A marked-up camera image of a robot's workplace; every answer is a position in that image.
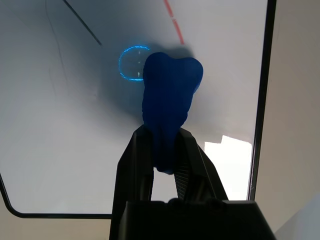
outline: blue tooth-shaped object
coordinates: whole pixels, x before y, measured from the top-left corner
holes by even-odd
[[[153,136],[153,165],[159,172],[174,171],[175,139],[203,72],[201,63],[192,57],[174,59],[156,52],[145,61],[142,117]]]

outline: red dashed line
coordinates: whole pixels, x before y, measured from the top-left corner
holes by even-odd
[[[177,22],[177,20],[176,20],[175,17],[174,17],[174,12],[173,12],[172,9],[171,9],[171,6],[170,6],[170,4],[169,4],[169,1],[168,1],[168,0],[163,0],[163,1],[164,1],[164,5],[165,5],[165,7],[166,7],[166,9],[167,9],[170,17],[172,18],[172,22],[173,22],[175,31],[176,31],[176,33],[178,34],[178,37],[179,37],[179,39],[180,39],[180,43],[183,45],[183,44],[185,44],[185,41],[184,41],[184,38],[183,38],[183,36],[182,36],[182,33],[181,33],[180,27],[179,27],[179,25],[178,25],[178,22]]]

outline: blue circle marker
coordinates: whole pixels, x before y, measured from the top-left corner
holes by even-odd
[[[133,49],[144,49],[144,50],[147,50],[149,51],[150,49],[147,47],[147,46],[141,46],[141,45],[135,45],[135,46],[131,46],[129,48],[127,48],[126,50],[124,50],[120,57],[119,57],[119,60],[118,60],[118,68],[119,68],[119,72],[120,72],[120,75],[124,78],[124,79],[127,79],[129,81],[143,81],[144,79],[143,78],[133,78],[133,77],[128,77],[126,76],[122,69],[121,69],[121,65],[122,65],[122,58],[124,55],[126,55],[130,50],[133,50]]]

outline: wall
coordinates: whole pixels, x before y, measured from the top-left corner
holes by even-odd
[[[315,240],[320,236],[320,195],[299,210],[278,231],[278,240]]]
[[[277,1],[256,188],[273,231],[320,192],[319,9]]]

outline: black frame edge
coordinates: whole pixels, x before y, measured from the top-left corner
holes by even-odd
[[[13,208],[6,191],[4,181],[0,174],[0,192],[8,211],[23,219],[111,219],[111,214],[85,214],[85,213],[22,213]]]
[[[276,15],[276,5],[277,5],[277,0],[268,0],[266,15],[265,15],[266,17],[265,17],[265,29],[264,29],[262,62],[261,62],[261,72],[260,72],[260,86],[259,86],[258,104],[257,104],[256,120],[255,120],[255,133],[254,133],[253,148],[252,148],[249,188],[248,188],[248,194],[247,194],[248,199],[251,201],[254,201],[256,197],[256,187],[257,187],[257,179],[258,179],[262,133],[263,133],[263,127],[264,127],[264,118],[265,118],[269,68],[270,68],[270,59],[271,59],[271,48],[272,48],[274,23],[275,23],[275,15]]]

